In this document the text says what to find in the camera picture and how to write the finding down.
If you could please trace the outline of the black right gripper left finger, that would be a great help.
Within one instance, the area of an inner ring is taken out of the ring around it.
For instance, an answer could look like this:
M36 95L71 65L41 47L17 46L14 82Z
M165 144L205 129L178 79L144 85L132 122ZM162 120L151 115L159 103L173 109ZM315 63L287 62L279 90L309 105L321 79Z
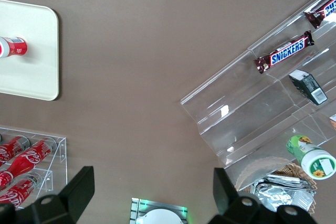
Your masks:
M1 204L1 223L77 223L94 193L94 168L84 166L57 195L45 195L21 210Z

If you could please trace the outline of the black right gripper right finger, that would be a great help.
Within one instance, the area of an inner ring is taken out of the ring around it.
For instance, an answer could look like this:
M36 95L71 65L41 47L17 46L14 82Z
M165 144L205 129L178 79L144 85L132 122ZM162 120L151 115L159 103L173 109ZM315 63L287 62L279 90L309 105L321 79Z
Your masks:
M239 194L223 168L214 168L213 197L218 209L209 223L315 223L302 208L293 205L268 210L252 194Z

